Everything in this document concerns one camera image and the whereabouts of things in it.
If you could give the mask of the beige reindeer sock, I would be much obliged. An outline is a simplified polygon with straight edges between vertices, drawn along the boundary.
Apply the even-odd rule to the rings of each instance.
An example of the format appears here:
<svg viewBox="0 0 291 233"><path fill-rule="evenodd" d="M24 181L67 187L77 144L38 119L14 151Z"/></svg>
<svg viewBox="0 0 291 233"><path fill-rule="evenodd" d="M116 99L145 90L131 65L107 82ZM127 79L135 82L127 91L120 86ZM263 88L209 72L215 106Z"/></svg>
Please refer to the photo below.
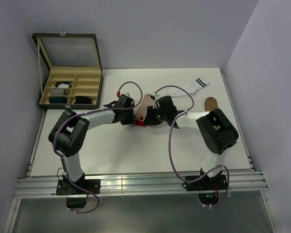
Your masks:
<svg viewBox="0 0 291 233"><path fill-rule="evenodd" d="M146 127L146 124L144 124L144 120L147 115L147 108L148 107L153 107L154 105L154 97L151 94L145 94L138 110L135 113L135 120L136 120L136 125Z"/></svg>

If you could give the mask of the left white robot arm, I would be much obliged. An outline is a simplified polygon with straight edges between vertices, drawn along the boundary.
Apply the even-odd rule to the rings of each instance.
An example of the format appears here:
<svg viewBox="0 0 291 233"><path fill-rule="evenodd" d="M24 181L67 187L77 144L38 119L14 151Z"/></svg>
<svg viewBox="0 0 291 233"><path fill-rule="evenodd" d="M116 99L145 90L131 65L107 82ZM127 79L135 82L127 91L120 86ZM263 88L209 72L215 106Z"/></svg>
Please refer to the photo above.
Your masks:
<svg viewBox="0 0 291 233"><path fill-rule="evenodd" d="M74 194L85 188L85 174L81 168L79 151L86 134L98 126L120 122L122 125L135 123L134 100L122 94L118 100L88 113L65 110L49 133L48 140L54 152L60 156L64 168L67 188Z"/></svg>

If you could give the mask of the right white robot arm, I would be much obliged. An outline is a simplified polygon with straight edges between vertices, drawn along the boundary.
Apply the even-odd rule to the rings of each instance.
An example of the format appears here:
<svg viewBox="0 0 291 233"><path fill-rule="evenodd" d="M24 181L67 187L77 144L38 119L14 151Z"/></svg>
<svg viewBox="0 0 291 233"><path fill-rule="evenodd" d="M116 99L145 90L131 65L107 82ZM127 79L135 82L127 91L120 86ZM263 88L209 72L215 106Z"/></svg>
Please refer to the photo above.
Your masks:
<svg viewBox="0 0 291 233"><path fill-rule="evenodd" d="M147 107L143 123L147 126L156 126L166 122L170 126L168 153L175 174L178 176L171 155L172 131L181 128L197 129L210 151L200 171L200 183L205 189L213 188L217 183L217 177L222 173L227 151L239 138L236 128L219 108L205 112L180 111L170 96L160 98L150 96L150 98L153 104Z"/></svg>

